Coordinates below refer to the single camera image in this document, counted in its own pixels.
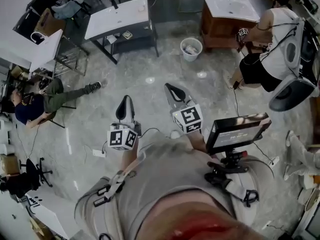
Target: white bucket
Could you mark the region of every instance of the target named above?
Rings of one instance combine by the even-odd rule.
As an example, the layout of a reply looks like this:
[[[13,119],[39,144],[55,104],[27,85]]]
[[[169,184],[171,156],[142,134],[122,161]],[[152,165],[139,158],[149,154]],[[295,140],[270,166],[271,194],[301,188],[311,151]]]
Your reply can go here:
[[[196,48],[198,50],[198,53],[197,54],[186,53],[184,51],[184,48],[189,45]],[[198,39],[195,39],[193,37],[188,37],[182,40],[182,42],[180,43],[180,49],[183,53],[184,59],[188,62],[193,62],[198,57],[198,55],[202,52],[202,43]]]
[[[10,155],[15,153],[15,146],[10,144],[0,144],[0,154]]]
[[[10,121],[0,120],[0,130],[9,132],[13,128],[13,124]]]

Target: skin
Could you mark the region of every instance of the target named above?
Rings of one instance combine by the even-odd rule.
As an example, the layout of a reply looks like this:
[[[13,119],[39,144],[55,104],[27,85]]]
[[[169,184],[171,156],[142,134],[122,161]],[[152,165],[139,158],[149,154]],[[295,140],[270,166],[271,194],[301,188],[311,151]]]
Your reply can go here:
[[[16,107],[22,101],[22,94],[17,89],[15,89],[10,96],[10,100],[12,101],[13,105]],[[43,112],[43,114],[40,115],[37,119],[35,119],[33,121],[28,120],[26,122],[25,126],[28,129],[31,129],[31,128],[37,126],[43,119],[47,119],[47,117],[50,115],[51,115],[51,113]]]
[[[281,6],[281,4],[279,4],[276,1],[273,8],[280,8],[280,7],[284,7],[284,6]],[[250,29],[249,33],[245,36],[242,42],[246,43],[246,42],[253,42],[258,40],[270,39],[270,36],[272,36],[272,28],[270,27],[273,26],[273,24],[274,24],[274,15],[270,9],[266,10],[262,15],[262,17],[260,18],[259,23],[256,26],[254,26],[254,28]],[[239,82],[240,85],[244,85],[243,79],[244,77],[242,76],[240,69],[237,68],[232,78],[230,79],[230,84],[231,86],[233,86],[235,82]],[[256,84],[254,85],[247,84],[246,86],[247,87],[252,86],[253,88],[257,87]]]
[[[206,152],[199,131],[187,134],[195,150]],[[136,158],[138,139],[133,150],[125,151],[121,169]],[[136,240],[263,240],[251,228],[235,220],[210,195],[187,190],[163,197],[147,214]]]

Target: lips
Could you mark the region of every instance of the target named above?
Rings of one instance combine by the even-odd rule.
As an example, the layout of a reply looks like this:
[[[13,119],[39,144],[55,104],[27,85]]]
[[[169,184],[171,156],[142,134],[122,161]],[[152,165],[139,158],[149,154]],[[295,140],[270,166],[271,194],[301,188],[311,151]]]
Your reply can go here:
[[[218,238],[222,233],[227,233],[232,225],[221,216],[201,212],[187,216],[174,226],[165,240],[206,240]]]

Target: sink cabinet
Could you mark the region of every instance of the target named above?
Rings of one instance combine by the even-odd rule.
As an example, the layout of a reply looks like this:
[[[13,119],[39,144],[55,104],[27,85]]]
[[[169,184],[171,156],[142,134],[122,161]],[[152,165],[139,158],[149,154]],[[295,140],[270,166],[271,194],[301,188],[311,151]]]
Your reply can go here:
[[[235,18],[212,17],[206,2],[202,10],[200,34],[204,42],[204,49],[237,48],[236,33],[242,29],[252,29],[255,22]]]

